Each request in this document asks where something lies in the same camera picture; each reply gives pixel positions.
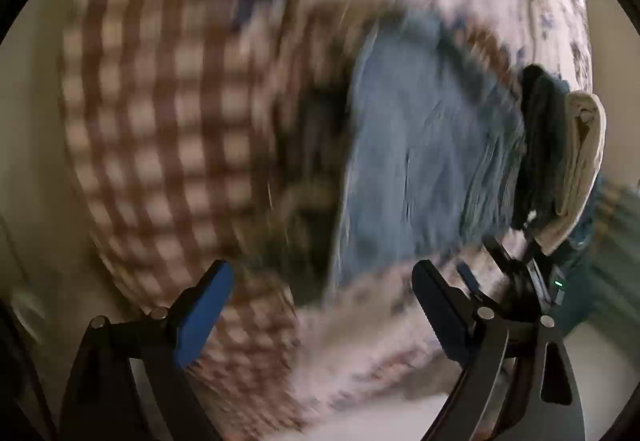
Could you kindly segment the blue denim jeans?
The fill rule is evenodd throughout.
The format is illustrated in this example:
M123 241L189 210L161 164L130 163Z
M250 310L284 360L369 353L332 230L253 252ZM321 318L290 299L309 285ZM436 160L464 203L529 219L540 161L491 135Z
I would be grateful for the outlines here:
M437 16L378 20L358 54L349 104L331 289L508 230L522 112Z

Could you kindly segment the dark teal folded garment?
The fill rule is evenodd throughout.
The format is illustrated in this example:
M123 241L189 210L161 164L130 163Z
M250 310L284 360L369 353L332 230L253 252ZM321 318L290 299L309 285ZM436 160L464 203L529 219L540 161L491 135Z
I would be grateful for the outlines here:
M604 177L598 175L582 216L567 239L552 255L564 279L569 279L586 264L587 253L596 234L596 213L602 200L603 182Z

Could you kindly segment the folded black garment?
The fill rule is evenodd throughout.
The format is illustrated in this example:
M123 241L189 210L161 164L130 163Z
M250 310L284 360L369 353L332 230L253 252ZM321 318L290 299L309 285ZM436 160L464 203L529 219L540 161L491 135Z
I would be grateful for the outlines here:
M515 230L540 230L556 216L565 172L569 93L567 82L538 65L526 66L522 71L525 153L515 189Z

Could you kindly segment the folded cream garment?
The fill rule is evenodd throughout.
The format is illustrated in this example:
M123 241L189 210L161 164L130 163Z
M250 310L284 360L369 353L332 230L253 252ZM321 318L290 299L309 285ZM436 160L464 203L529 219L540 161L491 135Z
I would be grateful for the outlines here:
M566 96L567 141L555 216L535 235L550 256L573 232L598 178L605 148L606 112L598 96L573 91Z

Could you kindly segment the patterned white brown bedspread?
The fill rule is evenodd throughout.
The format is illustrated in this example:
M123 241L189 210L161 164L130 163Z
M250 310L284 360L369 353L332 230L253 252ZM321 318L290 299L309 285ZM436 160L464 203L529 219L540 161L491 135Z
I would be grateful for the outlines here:
M233 289L186 379L230 440L329 424L454 379L411 288L417 261L329 287L358 54L431 13L521 109L535 64L592 85L585 0L75 0L66 146L94 244L145 311L218 259Z

